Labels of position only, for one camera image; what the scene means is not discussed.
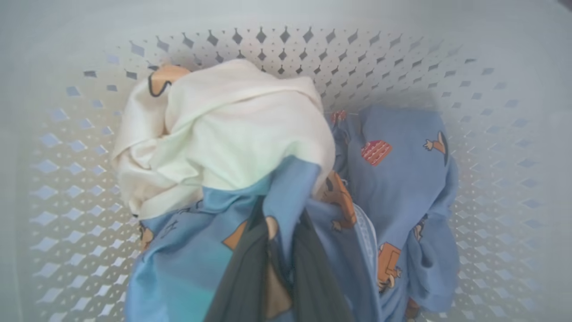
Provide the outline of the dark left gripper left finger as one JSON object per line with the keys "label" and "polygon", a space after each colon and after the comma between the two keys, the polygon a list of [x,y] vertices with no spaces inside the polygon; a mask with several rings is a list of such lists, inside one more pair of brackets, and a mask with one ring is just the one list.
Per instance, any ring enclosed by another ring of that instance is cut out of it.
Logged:
{"label": "dark left gripper left finger", "polygon": [[223,273],[206,322],[265,322],[269,232],[263,214],[251,214],[223,244],[231,259]]}

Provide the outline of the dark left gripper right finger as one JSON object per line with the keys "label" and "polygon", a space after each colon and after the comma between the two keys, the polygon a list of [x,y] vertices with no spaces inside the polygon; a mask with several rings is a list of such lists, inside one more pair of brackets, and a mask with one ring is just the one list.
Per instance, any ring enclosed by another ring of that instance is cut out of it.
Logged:
{"label": "dark left gripper right finger", "polygon": [[294,230],[293,263],[293,302],[297,322],[354,321],[306,210]]}

